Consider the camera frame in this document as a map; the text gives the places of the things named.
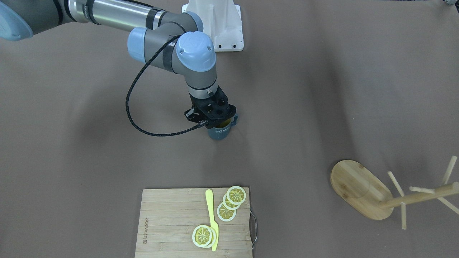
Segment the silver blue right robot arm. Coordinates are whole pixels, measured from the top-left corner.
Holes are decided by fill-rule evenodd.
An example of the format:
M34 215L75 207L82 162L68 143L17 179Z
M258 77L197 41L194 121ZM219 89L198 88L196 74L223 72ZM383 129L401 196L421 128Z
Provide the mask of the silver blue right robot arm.
M188 121L213 128L236 115L218 85L213 41L195 13L171 13L133 0L1 1L2 39L29 39L70 22L127 31L133 59L183 75L192 103L185 111Z

